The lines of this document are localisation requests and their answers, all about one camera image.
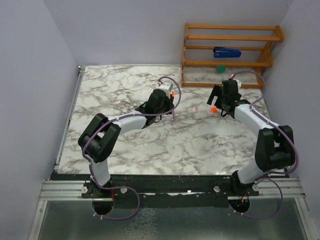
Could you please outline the orange black highlighter pen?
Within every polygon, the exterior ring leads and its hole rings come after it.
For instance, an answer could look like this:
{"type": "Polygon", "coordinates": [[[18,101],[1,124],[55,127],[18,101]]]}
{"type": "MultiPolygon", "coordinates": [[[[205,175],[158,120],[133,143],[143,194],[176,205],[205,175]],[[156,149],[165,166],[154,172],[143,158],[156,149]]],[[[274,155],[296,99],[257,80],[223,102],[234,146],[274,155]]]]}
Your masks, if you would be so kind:
{"type": "Polygon", "coordinates": [[[174,97],[175,97],[175,94],[174,94],[174,92],[172,91],[171,93],[170,93],[170,102],[173,104],[174,103],[174,97]]]}

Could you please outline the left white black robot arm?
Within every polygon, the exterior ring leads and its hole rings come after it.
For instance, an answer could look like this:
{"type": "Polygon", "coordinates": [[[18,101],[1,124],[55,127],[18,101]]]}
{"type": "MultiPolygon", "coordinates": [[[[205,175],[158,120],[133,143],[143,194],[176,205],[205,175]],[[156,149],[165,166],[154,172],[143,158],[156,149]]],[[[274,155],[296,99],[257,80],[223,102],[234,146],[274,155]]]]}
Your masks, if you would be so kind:
{"type": "Polygon", "coordinates": [[[78,139],[84,157],[88,158],[91,178],[95,181],[93,191],[106,197],[111,190],[108,157],[120,135],[142,130],[156,122],[157,117],[171,114],[174,109],[174,93],[155,89],[149,99],[132,113],[107,117],[96,114],[78,139]]]}

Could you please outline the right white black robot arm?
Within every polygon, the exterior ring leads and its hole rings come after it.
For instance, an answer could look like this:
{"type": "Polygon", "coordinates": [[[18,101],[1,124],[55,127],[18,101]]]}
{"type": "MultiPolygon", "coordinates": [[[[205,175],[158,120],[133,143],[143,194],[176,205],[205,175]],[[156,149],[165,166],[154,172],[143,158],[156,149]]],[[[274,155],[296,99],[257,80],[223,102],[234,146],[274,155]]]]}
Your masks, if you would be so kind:
{"type": "Polygon", "coordinates": [[[222,85],[215,85],[207,104],[221,110],[221,116],[227,115],[242,122],[257,137],[254,161],[232,174],[229,189],[240,196],[247,191],[248,185],[257,179],[296,164],[293,130],[288,125],[277,123],[257,112],[253,104],[242,99],[239,93],[240,81],[228,79],[222,85]]]}

